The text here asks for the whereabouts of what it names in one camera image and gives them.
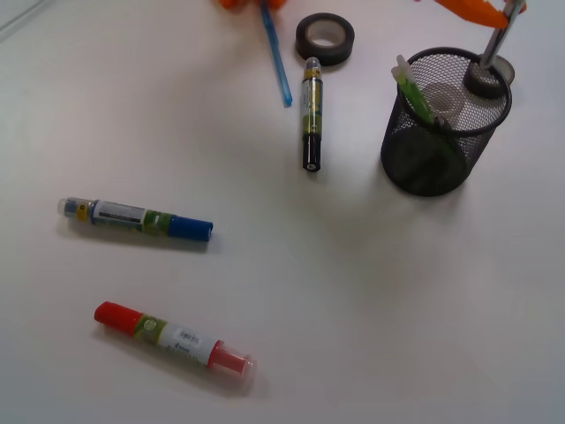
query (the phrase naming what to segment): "black mesh cup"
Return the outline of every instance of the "black mesh cup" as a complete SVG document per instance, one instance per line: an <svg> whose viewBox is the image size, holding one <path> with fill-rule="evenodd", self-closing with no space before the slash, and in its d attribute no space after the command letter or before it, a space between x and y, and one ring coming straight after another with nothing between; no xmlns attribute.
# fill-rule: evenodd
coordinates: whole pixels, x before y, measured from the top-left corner
<svg viewBox="0 0 565 424"><path fill-rule="evenodd" d="M438 117L420 118L398 89L380 159L388 177L404 191L439 196L471 174L486 144L510 112L512 94L494 68L483 70L470 51L428 49L408 61L418 87ZM485 83L500 85L501 96L479 97L464 82L469 70Z"/></svg>

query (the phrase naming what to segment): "white label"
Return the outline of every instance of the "white label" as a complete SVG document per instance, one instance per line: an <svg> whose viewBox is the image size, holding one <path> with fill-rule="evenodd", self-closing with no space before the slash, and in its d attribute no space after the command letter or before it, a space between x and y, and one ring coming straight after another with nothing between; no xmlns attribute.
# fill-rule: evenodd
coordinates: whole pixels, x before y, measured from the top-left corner
<svg viewBox="0 0 565 424"><path fill-rule="evenodd" d="M309 79L302 82L302 104L300 105L300 112L302 113L302 116L310 113L310 108L312 105L310 85L311 81Z"/></svg>
<svg viewBox="0 0 565 424"><path fill-rule="evenodd" d="M217 343L217 338L202 336L191 329L175 324L167 324L159 336L158 346L166 351L178 353L191 360L208 365L210 354Z"/></svg>
<svg viewBox="0 0 565 424"><path fill-rule="evenodd" d="M125 227L143 225L146 209L120 205L111 201L98 201L94 207L93 219L96 223L117 224Z"/></svg>

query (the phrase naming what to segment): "black tape roll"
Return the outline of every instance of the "black tape roll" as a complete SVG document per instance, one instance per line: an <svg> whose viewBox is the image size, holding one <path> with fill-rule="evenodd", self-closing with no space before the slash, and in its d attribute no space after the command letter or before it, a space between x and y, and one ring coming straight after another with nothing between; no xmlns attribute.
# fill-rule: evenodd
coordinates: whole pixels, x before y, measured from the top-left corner
<svg viewBox="0 0 565 424"><path fill-rule="evenodd" d="M493 68L504 77L508 85L512 84L516 72L514 71L514 66L508 60L497 56L494 59ZM504 96L505 93L504 86L488 70L483 70L479 64L474 64L473 62L467 68L463 84L474 95L485 97L486 99L498 99Z"/></svg>
<svg viewBox="0 0 565 424"><path fill-rule="evenodd" d="M326 39L334 43L323 46L314 42ZM315 13L302 19L297 26L297 52L306 60L317 57L322 66L332 66L345 62L353 51L355 31L353 26L333 13Z"/></svg>

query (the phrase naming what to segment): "blue straw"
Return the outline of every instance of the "blue straw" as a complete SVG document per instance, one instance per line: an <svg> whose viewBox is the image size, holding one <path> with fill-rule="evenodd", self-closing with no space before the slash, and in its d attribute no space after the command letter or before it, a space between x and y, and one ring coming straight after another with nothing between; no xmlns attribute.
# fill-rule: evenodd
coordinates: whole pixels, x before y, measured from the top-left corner
<svg viewBox="0 0 565 424"><path fill-rule="evenodd" d="M268 10L267 0L261 1L261 17L263 18L263 25L267 30L268 42L271 45L271 51L273 52L276 76L279 79L279 86L281 87L284 106L289 107L292 104L292 94L290 93L289 82L286 79L286 73L284 72L283 59L281 58L281 51L279 50L279 39L276 36L275 24L273 23L271 13Z"/></svg>

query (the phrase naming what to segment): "blue insulin pen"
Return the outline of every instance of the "blue insulin pen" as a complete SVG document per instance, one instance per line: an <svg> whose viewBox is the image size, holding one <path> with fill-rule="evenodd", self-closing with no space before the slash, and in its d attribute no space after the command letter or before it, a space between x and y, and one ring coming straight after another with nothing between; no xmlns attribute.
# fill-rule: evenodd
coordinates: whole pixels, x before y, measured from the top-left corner
<svg viewBox="0 0 565 424"><path fill-rule="evenodd" d="M135 208L111 201L90 201L69 197L61 199L59 214L96 226L117 227L181 239L209 241L214 225L207 221L164 214L151 209Z"/></svg>

